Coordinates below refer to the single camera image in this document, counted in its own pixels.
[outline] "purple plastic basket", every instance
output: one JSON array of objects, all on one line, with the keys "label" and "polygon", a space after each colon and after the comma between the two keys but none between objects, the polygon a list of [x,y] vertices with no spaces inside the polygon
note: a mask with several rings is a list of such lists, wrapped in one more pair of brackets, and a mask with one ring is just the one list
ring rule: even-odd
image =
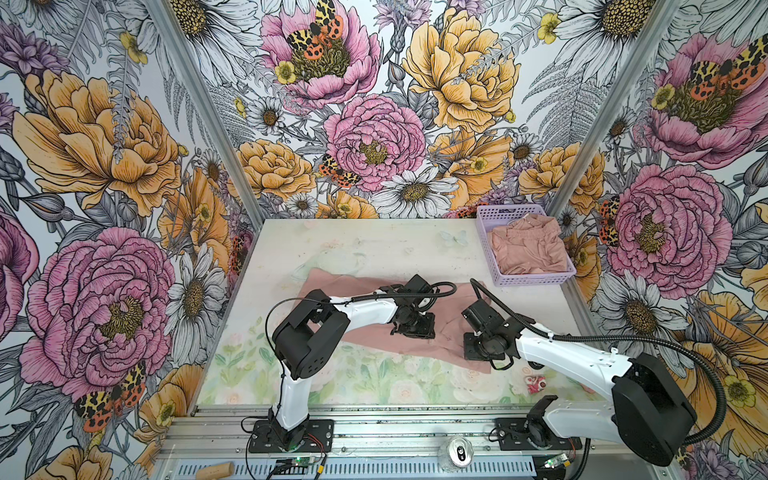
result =
[{"label": "purple plastic basket", "polygon": [[478,207],[478,216],[476,225],[480,243],[485,252],[485,260],[488,261],[488,268],[491,270],[493,284],[496,286],[512,285],[544,285],[546,283],[563,283],[576,274],[576,268],[568,258],[568,271],[563,273],[527,273],[522,275],[502,275],[498,270],[496,255],[493,253],[490,242],[488,242],[488,232],[494,227],[507,225],[513,220],[523,218],[525,214],[546,215],[541,205],[522,204],[522,205],[481,205]]}]

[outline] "vertical metal post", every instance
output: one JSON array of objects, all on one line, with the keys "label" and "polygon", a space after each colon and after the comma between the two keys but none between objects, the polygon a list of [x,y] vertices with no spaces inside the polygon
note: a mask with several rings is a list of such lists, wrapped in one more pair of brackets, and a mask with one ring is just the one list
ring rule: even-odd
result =
[{"label": "vertical metal post", "polygon": [[563,183],[555,194],[554,199],[547,207],[547,214],[557,216],[568,204],[571,195],[576,191],[581,177],[589,168],[592,158],[598,152],[598,147],[605,137],[605,132],[611,127],[616,112],[621,109],[621,104],[630,92],[637,77],[643,71],[651,52],[658,48],[661,34],[669,28],[672,19],[680,7],[678,0],[657,0],[648,15],[648,20],[643,27],[634,48],[630,53],[624,68],[616,73],[616,81],[608,92],[608,96],[600,106],[597,117],[587,133],[587,137],[581,142],[581,148],[576,153],[571,169],[563,179]]},{"label": "vertical metal post", "polygon": [[173,61],[174,71],[190,92],[190,97],[197,107],[197,113],[203,119],[214,141],[214,147],[219,151],[227,173],[232,177],[232,182],[240,193],[243,207],[257,230],[255,233],[258,233],[264,223],[264,215],[250,189],[240,162],[235,157],[230,138],[219,118],[214,100],[210,97],[203,74],[197,68],[197,61],[190,51],[176,15],[166,0],[151,0],[146,2],[146,6]]}]

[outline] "butterfly illustration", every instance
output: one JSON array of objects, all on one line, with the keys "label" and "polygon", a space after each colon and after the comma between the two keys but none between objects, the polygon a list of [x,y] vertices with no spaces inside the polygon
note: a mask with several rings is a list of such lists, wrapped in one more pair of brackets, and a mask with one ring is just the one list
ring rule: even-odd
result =
[{"label": "butterfly illustration", "polygon": [[341,188],[353,187],[362,180],[358,174],[344,171],[339,166],[339,162],[328,154],[323,155],[323,159],[320,161],[320,166],[317,170],[326,177],[331,177],[331,181]]},{"label": "butterfly illustration", "polygon": [[336,14],[333,0],[318,0],[315,8],[315,21],[309,30],[299,30],[288,35],[288,45],[307,60],[320,60],[326,48],[331,48],[331,41],[341,38],[344,21]]},{"label": "butterfly illustration", "polygon": [[760,78],[766,70],[763,60],[768,57],[768,34],[752,42],[736,58],[722,65],[714,61],[697,61],[690,67],[690,80],[694,86],[690,96],[705,101],[713,94],[723,96],[729,88],[744,90]]},{"label": "butterfly illustration", "polygon": [[120,416],[123,409],[136,406],[147,390],[144,383],[147,366],[142,361],[110,390],[91,392],[74,403],[74,410],[85,420],[83,430],[96,433],[106,428],[113,415]]},{"label": "butterfly illustration", "polygon": [[619,233],[616,231],[614,219],[619,211],[619,196],[614,195],[609,198],[600,207],[600,215],[603,220],[600,221],[600,241],[609,247],[618,247]]}]

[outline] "folded pink clothing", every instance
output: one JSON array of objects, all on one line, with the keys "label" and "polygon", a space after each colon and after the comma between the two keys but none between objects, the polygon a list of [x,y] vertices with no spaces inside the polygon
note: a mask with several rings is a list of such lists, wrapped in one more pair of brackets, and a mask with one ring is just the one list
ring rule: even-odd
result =
[{"label": "folded pink clothing", "polygon": [[[405,280],[385,280],[380,278],[332,275],[325,270],[311,269],[298,296],[305,296],[314,289],[321,289],[328,296],[355,296]],[[412,339],[404,335],[390,335],[392,324],[368,325],[354,329],[344,335],[342,340],[367,346],[385,352],[402,355],[426,356],[449,362],[466,369],[481,373],[490,373],[488,362],[464,360],[464,333],[472,332],[462,311],[477,300],[475,291],[469,283],[459,283],[456,293],[438,298],[429,309],[435,314],[435,338],[430,340]]]},{"label": "folded pink clothing", "polygon": [[488,233],[498,270],[504,275],[568,270],[568,253],[553,217],[528,214]]}]

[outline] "table surface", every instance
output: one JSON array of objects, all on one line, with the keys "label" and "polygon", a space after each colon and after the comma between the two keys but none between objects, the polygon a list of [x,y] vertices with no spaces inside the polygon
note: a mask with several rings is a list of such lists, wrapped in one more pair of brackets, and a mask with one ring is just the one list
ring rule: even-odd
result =
[{"label": "table surface", "polygon": [[[515,311],[559,333],[578,333],[559,285],[494,287],[475,220],[267,220],[231,306],[198,397],[201,405],[267,405],[279,391],[280,369],[266,344],[263,318],[280,300],[296,296],[312,268],[329,273],[405,281],[476,278]],[[269,332],[290,311],[278,307]],[[531,393],[530,382],[546,387]],[[441,405],[531,404],[543,395],[599,399],[550,369],[517,361],[489,375],[450,363],[398,355],[341,342],[313,377],[310,404]]]}]

